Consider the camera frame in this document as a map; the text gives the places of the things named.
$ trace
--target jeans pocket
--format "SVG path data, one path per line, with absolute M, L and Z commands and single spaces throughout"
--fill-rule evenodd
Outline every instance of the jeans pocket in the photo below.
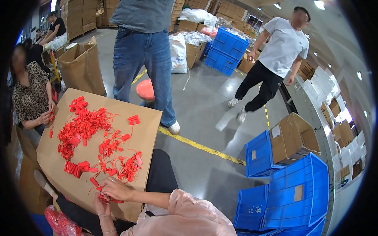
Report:
M 133 30 L 126 29 L 124 27 L 119 26 L 118 33 L 117 33 L 117 36 L 116 36 L 116 40 L 125 39 L 128 36 L 132 35 L 133 32 L 134 32 Z

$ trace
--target red stool top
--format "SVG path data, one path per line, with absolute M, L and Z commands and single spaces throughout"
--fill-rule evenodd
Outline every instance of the red stool top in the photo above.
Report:
M 140 82 L 135 90 L 141 99 L 155 101 L 155 95 L 153 94 L 153 87 L 150 79 Z

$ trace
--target white pants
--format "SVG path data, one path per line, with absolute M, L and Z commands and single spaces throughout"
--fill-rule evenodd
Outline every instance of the white pants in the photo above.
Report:
M 55 37 L 55 39 L 48 44 L 50 44 L 51 49 L 56 51 L 59 48 L 63 47 L 67 43 L 67 32 L 61 36 Z

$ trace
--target bracelet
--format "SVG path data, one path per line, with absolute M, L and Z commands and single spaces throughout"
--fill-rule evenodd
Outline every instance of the bracelet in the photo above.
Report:
M 111 233 L 111 232 L 114 232 L 116 231 L 116 229 L 112 230 L 112 231 L 102 231 L 103 233 Z
M 98 216 L 107 216 L 107 215 L 101 215 L 101 214 L 97 214 Z M 107 217 L 111 217 L 111 216 L 107 216 Z

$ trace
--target leopard print shirt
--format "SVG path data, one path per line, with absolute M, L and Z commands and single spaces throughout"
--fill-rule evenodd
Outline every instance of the leopard print shirt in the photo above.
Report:
M 49 110 L 46 83 L 47 73 L 37 62 L 27 64 L 29 86 L 25 86 L 16 79 L 13 90 L 13 105 L 20 122 L 35 120 L 42 113 Z

